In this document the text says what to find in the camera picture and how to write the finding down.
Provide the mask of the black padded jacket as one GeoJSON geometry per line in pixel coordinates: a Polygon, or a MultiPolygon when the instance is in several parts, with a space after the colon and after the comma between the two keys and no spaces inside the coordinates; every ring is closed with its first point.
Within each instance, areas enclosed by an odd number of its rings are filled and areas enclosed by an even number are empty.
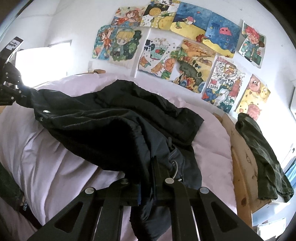
{"type": "Polygon", "coordinates": [[[185,186],[201,186],[192,142],[203,118],[192,110],[126,80],[77,97],[48,89],[23,92],[17,103],[32,108],[66,149],[138,184],[138,203],[130,213],[138,240],[158,240],[170,227],[169,209],[154,204],[153,161],[185,186]]]}

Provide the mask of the pink duvet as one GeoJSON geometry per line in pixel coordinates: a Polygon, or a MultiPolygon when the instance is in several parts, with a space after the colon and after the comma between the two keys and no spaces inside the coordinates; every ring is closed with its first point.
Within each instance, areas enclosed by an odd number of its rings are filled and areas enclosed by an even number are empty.
{"type": "MultiPolygon", "coordinates": [[[[202,184],[236,211],[230,137],[213,116],[213,109],[199,94],[171,82],[151,77],[134,82],[203,118],[192,143],[202,184]]],[[[36,121],[33,110],[17,104],[7,106],[1,114],[1,164],[42,225],[85,188],[105,188],[123,177],[122,173],[101,170],[69,152],[36,121]]]]}

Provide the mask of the dark green garment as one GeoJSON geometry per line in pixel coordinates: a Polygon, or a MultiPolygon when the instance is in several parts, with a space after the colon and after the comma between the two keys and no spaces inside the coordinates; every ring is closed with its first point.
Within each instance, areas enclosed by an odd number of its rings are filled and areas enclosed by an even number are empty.
{"type": "Polygon", "coordinates": [[[284,202],[290,201],[294,189],[257,122],[248,114],[240,113],[235,128],[255,157],[258,198],[276,200],[280,196],[284,202]]]}

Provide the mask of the red-hair girl painting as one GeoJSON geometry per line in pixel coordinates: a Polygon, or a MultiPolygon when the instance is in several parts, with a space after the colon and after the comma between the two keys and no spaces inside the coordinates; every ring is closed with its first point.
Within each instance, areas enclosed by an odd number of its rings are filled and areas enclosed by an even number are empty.
{"type": "Polygon", "coordinates": [[[93,59],[109,60],[114,29],[112,25],[104,25],[98,30],[92,50],[93,59]]]}

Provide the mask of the blue hanging cloth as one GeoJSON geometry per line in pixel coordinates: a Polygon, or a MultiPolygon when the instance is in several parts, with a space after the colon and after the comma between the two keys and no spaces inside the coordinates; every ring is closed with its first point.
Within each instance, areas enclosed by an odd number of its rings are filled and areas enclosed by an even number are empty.
{"type": "Polygon", "coordinates": [[[296,160],[295,160],[295,158],[292,159],[291,165],[286,170],[285,175],[288,178],[291,185],[295,186],[295,182],[296,182],[296,160]]]}

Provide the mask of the blond boy painting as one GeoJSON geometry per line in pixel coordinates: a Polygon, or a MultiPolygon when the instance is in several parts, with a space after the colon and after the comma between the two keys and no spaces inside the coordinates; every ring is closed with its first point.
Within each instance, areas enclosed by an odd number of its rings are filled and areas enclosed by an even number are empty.
{"type": "Polygon", "coordinates": [[[140,28],[117,28],[111,41],[109,63],[132,68],[141,40],[140,28]]]}

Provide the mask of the yellow pig painting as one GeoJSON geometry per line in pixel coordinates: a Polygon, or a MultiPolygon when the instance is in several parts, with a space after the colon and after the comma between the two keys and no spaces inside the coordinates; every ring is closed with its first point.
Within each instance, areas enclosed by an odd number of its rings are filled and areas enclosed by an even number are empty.
{"type": "Polygon", "coordinates": [[[246,113],[258,120],[268,98],[270,90],[255,75],[252,75],[247,88],[235,110],[237,114],[246,113]]]}

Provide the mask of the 2024 dragon painting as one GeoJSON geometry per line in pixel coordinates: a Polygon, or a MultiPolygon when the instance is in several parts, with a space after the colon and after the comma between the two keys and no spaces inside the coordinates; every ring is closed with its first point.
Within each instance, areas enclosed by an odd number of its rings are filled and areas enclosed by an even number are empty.
{"type": "Polygon", "coordinates": [[[229,113],[238,97],[244,77],[245,73],[234,63],[224,57],[218,57],[202,100],[229,113]]]}

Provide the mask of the swimming girl painting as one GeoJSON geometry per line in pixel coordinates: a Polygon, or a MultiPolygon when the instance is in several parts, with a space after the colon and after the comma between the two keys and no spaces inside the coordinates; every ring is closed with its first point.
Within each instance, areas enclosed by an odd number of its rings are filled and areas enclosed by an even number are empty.
{"type": "Polygon", "coordinates": [[[126,6],[116,10],[111,24],[113,26],[133,28],[140,26],[146,7],[126,6]]]}

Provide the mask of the white air conditioner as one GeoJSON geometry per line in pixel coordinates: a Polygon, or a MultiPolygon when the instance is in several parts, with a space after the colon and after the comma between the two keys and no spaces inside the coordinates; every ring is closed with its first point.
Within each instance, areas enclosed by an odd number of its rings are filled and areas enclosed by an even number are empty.
{"type": "Polygon", "coordinates": [[[290,112],[292,113],[294,119],[296,120],[296,87],[294,89],[293,96],[290,101],[290,112]]]}

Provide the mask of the orange fruit drink painting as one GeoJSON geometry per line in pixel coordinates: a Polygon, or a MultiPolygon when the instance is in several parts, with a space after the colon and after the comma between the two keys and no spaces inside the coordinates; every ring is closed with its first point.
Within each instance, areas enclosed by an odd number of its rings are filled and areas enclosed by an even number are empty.
{"type": "Polygon", "coordinates": [[[145,42],[138,71],[169,80],[179,54],[181,41],[151,34],[145,42]]]}

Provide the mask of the autumn landscape painting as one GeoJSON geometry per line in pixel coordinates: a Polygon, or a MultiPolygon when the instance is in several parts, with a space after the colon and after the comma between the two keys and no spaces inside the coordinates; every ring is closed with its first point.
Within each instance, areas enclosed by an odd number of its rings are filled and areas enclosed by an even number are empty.
{"type": "Polygon", "coordinates": [[[209,77],[216,52],[209,47],[189,40],[183,40],[177,56],[180,75],[174,84],[201,93],[209,77]]]}

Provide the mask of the pineapple moon painting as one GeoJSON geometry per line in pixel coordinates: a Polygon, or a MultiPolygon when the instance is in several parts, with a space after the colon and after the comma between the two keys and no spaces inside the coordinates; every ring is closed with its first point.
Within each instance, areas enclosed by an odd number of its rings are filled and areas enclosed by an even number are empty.
{"type": "Polygon", "coordinates": [[[180,3],[180,1],[150,1],[145,9],[140,26],[170,30],[180,3]]]}

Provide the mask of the red-hair child painting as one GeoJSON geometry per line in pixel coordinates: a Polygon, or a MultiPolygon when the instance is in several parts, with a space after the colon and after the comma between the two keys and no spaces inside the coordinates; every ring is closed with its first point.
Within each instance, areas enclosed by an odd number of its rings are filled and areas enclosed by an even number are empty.
{"type": "Polygon", "coordinates": [[[260,34],[245,21],[242,25],[244,41],[239,53],[257,68],[261,68],[266,48],[266,36],[260,34]]]}

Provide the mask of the pink jellyfish painting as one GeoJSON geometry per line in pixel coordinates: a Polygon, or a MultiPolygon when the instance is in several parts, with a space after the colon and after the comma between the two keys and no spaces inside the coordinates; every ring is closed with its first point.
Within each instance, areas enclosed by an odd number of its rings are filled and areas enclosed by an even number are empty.
{"type": "Polygon", "coordinates": [[[222,56],[233,58],[240,33],[239,25],[212,12],[202,43],[222,56]]]}

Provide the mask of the fish underwater painting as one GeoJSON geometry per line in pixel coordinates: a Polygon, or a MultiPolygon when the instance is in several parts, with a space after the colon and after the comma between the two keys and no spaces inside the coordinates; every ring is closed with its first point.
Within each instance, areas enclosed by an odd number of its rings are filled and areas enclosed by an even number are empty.
{"type": "Polygon", "coordinates": [[[180,2],[170,30],[192,41],[201,43],[212,11],[193,4],[180,2]]]}

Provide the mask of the wooden bed frame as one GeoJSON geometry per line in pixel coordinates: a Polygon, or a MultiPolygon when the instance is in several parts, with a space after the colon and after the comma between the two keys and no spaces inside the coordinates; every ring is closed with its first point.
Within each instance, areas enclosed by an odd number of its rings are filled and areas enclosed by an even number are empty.
{"type": "Polygon", "coordinates": [[[252,215],[269,204],[271,199],[260,200],[258,198],[257,163],[244,138],[237,132],[233,121],[226,113],[222,116],[216,113],[213,115],[220,121],[230,137],[237,215],[248,226],[253,227],[252,215]]]}

